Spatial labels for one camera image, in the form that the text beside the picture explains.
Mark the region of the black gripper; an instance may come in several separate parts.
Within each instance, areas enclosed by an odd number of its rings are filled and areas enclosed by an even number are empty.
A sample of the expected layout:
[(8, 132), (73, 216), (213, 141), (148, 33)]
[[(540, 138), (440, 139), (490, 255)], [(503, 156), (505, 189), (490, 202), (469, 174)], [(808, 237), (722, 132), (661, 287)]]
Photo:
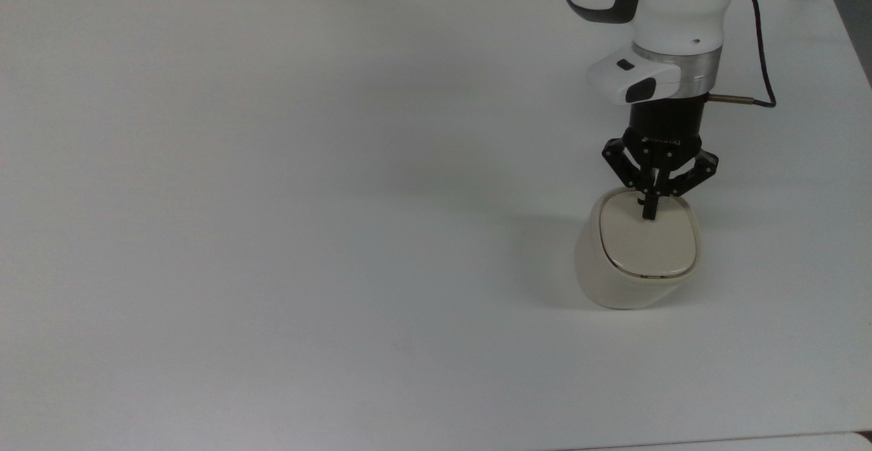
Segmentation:
[[(623, 139), (613, 138), (602, 149), (623, 186), (642, 193), (644, 220), (656, 220), (661, 198), (684, 196), (716, 174), (719, 157), (702, 151), (700, 137), (706, 103), (707, 96), (697, 96), (632, 104)], [(689, 160), (692, 167), (672, 177)]]

